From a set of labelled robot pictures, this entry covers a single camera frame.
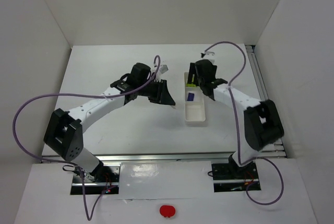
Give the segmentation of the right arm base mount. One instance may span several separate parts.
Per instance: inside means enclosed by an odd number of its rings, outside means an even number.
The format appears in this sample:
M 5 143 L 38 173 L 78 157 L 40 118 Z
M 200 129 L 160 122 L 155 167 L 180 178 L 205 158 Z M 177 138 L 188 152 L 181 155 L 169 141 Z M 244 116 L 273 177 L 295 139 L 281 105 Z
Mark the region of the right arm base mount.
M 213 179 L 213 189 L 218 192 L 260 191 L 260 181 L 255 163 L 248 165 L 245 170 L 233 174 L 227 163 L 213 163 L 207 175 Z

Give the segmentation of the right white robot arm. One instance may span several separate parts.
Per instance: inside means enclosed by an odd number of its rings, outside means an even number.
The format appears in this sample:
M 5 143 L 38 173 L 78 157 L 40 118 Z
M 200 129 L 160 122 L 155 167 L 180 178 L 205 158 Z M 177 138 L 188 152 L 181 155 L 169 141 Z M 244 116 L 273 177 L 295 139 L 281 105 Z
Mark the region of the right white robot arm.
M 268 145 L 284 135 L 284 129 L 272 100 L 259 100 L 216 78 L 217 66 L 209 60 L 190 63 L 188 81 L 213 101 L 233 109 L 236 117 L 237 151 L 229 156 L 228 172 L 238 178 Z

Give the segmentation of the purple lego brick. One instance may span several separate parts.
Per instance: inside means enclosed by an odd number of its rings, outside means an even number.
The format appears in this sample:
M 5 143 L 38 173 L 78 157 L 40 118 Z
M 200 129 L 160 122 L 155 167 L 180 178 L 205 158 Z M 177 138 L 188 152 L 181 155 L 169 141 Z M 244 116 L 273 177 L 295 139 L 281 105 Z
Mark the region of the purple lego brick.
M 187 102 L 194 102 L 195 101 L 195 94 L 193 92 L 189 92 L 187 94 L 186 101 Z

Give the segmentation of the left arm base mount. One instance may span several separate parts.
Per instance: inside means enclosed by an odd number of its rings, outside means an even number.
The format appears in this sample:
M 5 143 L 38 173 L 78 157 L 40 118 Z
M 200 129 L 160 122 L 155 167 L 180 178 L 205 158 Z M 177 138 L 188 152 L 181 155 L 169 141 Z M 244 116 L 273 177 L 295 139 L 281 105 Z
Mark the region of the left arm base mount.
M 104 172 L 102 178 L 95 180 L 90 174 L 84 172 L 84 183 L 86 195 L 99 195 L 106 191 L 106 195 L 116 195 L 119 193 L 120 181 L 120 164 L 110 164 L 107 167 L 111 170 L 109 173 Z M 72 183 L 70 195 L 82 195 L 82 181 L 78 169 L 72 165 L 64 165 L 63 171 L 72 174 Z

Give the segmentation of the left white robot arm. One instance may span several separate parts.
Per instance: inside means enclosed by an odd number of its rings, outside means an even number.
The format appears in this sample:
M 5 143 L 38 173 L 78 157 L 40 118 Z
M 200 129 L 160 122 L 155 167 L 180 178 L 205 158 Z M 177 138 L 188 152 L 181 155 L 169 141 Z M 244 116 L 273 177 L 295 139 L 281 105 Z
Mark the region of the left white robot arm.
M 174 106 L 167 81 L 161 75 L 168 71 L 166 65 L 150 68 L 136 63 L 130 73 L 111 83 L 100 98 L 64 111 L 55 110 L 47 126 L 44 142 L 65 161 L 75 163 L 95 182 L 105 182 L 114 174 L 101 160 L 84 147 L 84 132 L 99 119 L 119 109 L 139 96 L 149 102 Z

